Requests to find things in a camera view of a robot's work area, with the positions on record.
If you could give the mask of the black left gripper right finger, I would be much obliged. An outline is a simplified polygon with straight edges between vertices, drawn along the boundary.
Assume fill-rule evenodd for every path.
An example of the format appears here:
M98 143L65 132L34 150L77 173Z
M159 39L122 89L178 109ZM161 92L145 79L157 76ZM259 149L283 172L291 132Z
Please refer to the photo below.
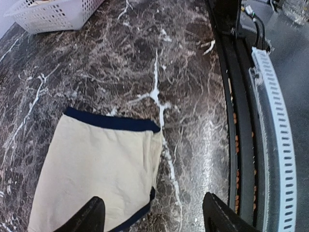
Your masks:
M258 232L213 193L205 194L202 209L206 232Z

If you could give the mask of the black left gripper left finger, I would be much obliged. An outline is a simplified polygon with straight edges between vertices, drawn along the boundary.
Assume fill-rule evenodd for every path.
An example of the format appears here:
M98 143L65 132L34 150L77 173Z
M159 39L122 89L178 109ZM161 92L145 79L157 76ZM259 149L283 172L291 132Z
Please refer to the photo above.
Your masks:
M104 224L105 204L95 196L55 232L103 232Z

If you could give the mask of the cream underwear with navy trim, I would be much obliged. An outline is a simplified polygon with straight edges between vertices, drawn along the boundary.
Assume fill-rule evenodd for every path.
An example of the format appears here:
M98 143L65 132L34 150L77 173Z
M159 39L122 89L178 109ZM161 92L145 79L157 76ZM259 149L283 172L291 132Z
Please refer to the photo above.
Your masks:
M162 139L149 119L67 108L42 166L28 230L59 229L93 197L104 202L106 232L130 227L155 198Z

